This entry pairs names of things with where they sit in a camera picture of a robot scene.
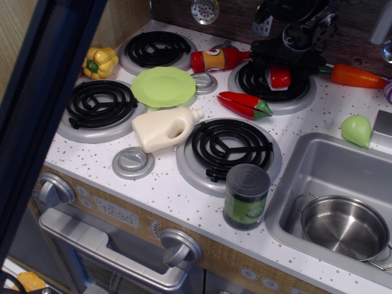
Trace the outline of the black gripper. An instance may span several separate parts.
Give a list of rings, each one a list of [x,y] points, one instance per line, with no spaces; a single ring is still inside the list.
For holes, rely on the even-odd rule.
[[[271,81],[271,66],[290,66],[291,88],[303,88],[309,77],[326,65],[326,60],[315,46],[328,37],[328,26],[290,23],[275,38],[256,40],[251,44],[253,57],[253,82]]]

